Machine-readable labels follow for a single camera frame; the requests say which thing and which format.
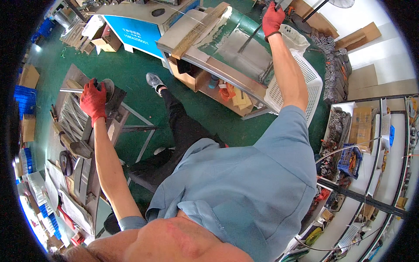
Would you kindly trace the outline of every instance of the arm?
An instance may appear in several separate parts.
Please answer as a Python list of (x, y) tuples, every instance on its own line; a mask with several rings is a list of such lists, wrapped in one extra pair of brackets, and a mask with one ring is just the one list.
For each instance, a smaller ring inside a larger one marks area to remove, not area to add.
[(129, 191), (124, 172), (118, 155), (108, 137), (105, 126), (106, 89), (103, 83), (101, 91), (94, 86), (94, 80), (85, 84), (80, 97), (80, 108), (92, 118), (92, 127), (95, 132), (95, 158), (96, 169), (102, 191), (111, 203), (118, 222), (129, 216), (142, 218)]
[(271, 35), (268, 40), (272, 50), (275, 78), (284, 100), (282, 107), (293, 105), (305, 112), (308, 91), (297, 61), (282, 40), (281, 34)]
[(100, 117), (94, 123), (96, 169), (102, 191), (108, 198), (120, 221), (128, 216), (142, 217), (131, 192), (118, 159), (118, 155), (108, 137), (105, 118)]
[(278, 32), (284, 19), (284, 11), (282, 8), (276, 11), (272, 1), (263, 17), (262, 29), (265, 40), (271, 45), (275, 78), (284, 100), (282, 107), (293, 105), (305, 112), (308, 91), (303, 73)]

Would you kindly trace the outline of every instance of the floor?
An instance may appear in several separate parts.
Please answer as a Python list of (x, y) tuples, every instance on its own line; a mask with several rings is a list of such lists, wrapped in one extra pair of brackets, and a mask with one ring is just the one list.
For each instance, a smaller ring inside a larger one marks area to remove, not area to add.
[[(215, 7), (220, 2), (222, 1), (204, 0), (204, 6)], [(256, 5), (252, 9), (253, 0), (226, 2), (231, 2), (234, 8), (256, 22), (260, 22), (261, 7)], [(188, 114), (213, 134), (217, 133), (229, 146), (254, 144), (276, 118), (272, 114), (265, 114), (243, 121), (238, 115), (223, 105), (200, 92), (194, 93), (180, 81), (174, 79), (170, 72), (162, 66), (160, 59), (140, 51), (129, 53), (123, 47), (116, 53), (101, 52), (100, 55), (97, 55), (94, 51), (88, 56), (85, 53), (75, 51), (72, 47), (65, 48), (65, 45), (59, 40), (61, 31), (62, 27), (58, 25), (49, 38), (43, 39), (39, 43), (40, 49), (33, 45), (28, 60), (40, 74), (37, 85), (38, 108), (36, 110), (35, 142), (29, 145), (32, 149), (37, 170), (44, 169), (46, 159), (56, 158), (56, 156), (48, 154), (47, 148), (48, 130), (51, 124), (49, 109), (50, 105), (55, 103), (63, 78), (72, 63), (80, 68), (89, 78), (96, 77), (99, 80), (112, 79), (118, 87), (128, 93), (124, 102), (160, 127), (143, 156), (145, 158), (150, 156), (158, 147), (173, 146), (163, 101), (147, 85), (145, 80), (147, 72), (158, 74), (170, 91), (182, 101)], [(312, 63), (313, 67), (323, 78), (324, 58), (316, 59), (316, 63), (316, 66)], [(329, 107), (320, 98), (316, 114), (309, 128), (309, 138), (315, 153), (320, 150), (320, 139), (323, 138), (326, 130), (328, 114)], [(140, 125), (142, 123), (135, 117), (130, 116), (127, 124)], [(147, 135), (148, 133), (145, 132), (122, 134), (116, 145), (119, 158), (128, 165), (132, 165)], [(141, 186), (131, 183), (130, 189), (135, 200), (140, 205), (146, 204), (151, 200), (152, 195)], [(106, 217), (109, 210), (101, 208), (98, 217)]]

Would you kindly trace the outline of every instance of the blue shirt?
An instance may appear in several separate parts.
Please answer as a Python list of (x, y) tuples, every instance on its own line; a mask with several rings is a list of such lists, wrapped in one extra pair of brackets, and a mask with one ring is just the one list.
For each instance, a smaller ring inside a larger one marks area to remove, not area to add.
[(299, 233), (316, 191), (316, 166), (304, 112), (282, 108), (253, 145), (220, 148), (203, 138), (157, 188), (146, 218), (120, 220), (141, 228), (178, 210), (255, 262), (274, 261)]

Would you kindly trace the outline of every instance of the gray sneaker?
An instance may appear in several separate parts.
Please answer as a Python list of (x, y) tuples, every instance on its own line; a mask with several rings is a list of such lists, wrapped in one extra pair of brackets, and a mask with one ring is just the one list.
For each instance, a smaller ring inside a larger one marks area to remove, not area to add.
[(161, 97), (161, 94), (158, 92), (158, 88), (165, 85), (163, 84), (163, 81), (160, 79), (160, 77), (153, 73), (147, 73), (145, 79), (147, 80), (147, 83), (152, 86), (154, 90), (156, 90), (156, 93)]

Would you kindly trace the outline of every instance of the glove cuff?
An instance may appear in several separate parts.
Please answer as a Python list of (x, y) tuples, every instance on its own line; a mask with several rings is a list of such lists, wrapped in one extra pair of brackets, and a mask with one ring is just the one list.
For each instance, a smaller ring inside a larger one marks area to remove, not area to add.
[(269, 34), (269, 35), (265, 36), (265, 41), (269, 43), (269, 41), (268, 41), (268, 37), (270, 37), (270, 36), (272, 36), (272, 35), (274, 35), (274, 34), (280, 34), (280, 35), (282, 36), (282, 33), (281, 33), (281, 32), (279, 32), (279, 31), (275, 31), (275, 32), (273, 32), (273, 33), (271, 33), (271, 34)]

